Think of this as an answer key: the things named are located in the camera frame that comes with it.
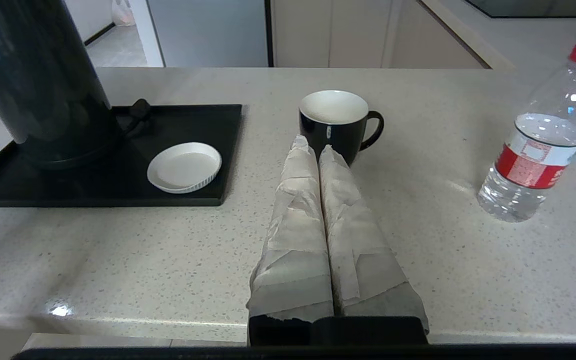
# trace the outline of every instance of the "kitchen cabinet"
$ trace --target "kitchen cabinet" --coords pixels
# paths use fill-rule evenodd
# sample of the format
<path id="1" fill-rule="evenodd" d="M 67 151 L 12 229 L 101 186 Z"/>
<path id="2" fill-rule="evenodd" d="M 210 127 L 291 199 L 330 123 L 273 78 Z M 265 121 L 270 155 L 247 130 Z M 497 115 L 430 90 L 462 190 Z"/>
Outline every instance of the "kitchen cabinet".
<path id="1" fill-rule="evenodd" d="M 327 68 L 332 0 L 274 0 L 275 66 Z"/>
<path id="2" fill-rule="evenodd" d="M 453 37 L 419 0 L 404 0 L 398 16 L 390 68 L 485 69 L 477 55 Z"/>
<path id="3" fill-rule="evenodd" d="M 391 0 L 333 0 L 330 68 L 381 68 Z"/>
<path id="4" fill-rule="evenodd" d="M 392 3 L 392 0 L 272 1 L 275 66 L 381 68 Z"/>

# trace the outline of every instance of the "black tray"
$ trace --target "black tray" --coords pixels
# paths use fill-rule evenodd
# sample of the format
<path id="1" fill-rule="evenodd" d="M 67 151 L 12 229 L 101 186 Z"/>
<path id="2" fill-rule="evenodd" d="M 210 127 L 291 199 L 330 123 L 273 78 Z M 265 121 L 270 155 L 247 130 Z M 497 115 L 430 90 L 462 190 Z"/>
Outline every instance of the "black tray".
<path id="1" fill-rule="evenodd" d="M 129 108 L 112 108 L 121 125 L 130 123 Z M 0 207 L 217 207 L 226 197 L 241 123 L 239 104 L 152 106 L 150 123 L 122 139 L 113 153 L 70 170 L 39 169 L 11 142 L 0 151 Z M 160 191 L 146 178 L 148 164 L 185 142 L 217 149 L 221 170 L 195 192 Z"/>

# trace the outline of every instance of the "white wall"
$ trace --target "white wall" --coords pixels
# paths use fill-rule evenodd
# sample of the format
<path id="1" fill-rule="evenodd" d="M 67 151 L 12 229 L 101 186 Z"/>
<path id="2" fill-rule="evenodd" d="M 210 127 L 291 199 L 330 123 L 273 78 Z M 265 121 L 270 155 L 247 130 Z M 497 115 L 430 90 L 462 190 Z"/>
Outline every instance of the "white wall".
<path id="1" fill-rule="evenodd" d="M 130 8 L 148 66 L 162 68 L 164 66 L 162 50 L 155 32 L 148 0 L 130 0 Z"/>
<path id="2" fill-rule="evenodd" d="M 110 25 L 113 0 L 65 0 L 82 41 Z"/>

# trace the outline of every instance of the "black mug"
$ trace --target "black mug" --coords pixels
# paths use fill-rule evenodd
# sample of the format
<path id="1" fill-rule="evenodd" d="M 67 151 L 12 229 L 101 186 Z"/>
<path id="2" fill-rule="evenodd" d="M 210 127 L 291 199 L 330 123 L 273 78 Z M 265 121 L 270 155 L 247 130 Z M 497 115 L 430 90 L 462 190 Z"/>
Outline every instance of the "black mug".
<path id="1" fill-rule="evenodd" d="M 379 125 L 374 134 L 363 141 L 368 119 L 378 119 Z M 368 103 L 359 95 L 342 90 L 322 90 L 307 95 L 299 103 L 299 129 L 317 159 L 330 144 L 350 166 L 361 150 L 379 139 L 384 131 L 384 117 L 377 111 L 368 110 Z"/>

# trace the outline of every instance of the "white countertop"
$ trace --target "white countertop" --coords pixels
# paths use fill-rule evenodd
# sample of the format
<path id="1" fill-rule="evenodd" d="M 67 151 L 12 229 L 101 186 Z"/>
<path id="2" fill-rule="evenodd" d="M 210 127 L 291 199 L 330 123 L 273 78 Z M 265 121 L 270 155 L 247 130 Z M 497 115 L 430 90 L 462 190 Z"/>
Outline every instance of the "white countertop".
<path id="1" fill-rule="evenodd" d="M 465 0 L 422 1 L 495 70 L 551 71 L 576 43 L 576 18 L 490 18 Z"/>
<path id="2" fill-rule="evenodd" d="M 486 214 L 475 193 L 525 74 L 491 70 L 99 68 L 113 105 L 244 104 L 220 207 L 0 209 L 0 328 L 243 341 L 297 104 L 363 96 L 384 133 L 352 171 L 425 304 L 430 339 L 576 341 L 576 163 L 538 214 Z M 0 147 L 10 137 L 0 125 Z M 60 307 L 66 316 L 49 314 Z"/>

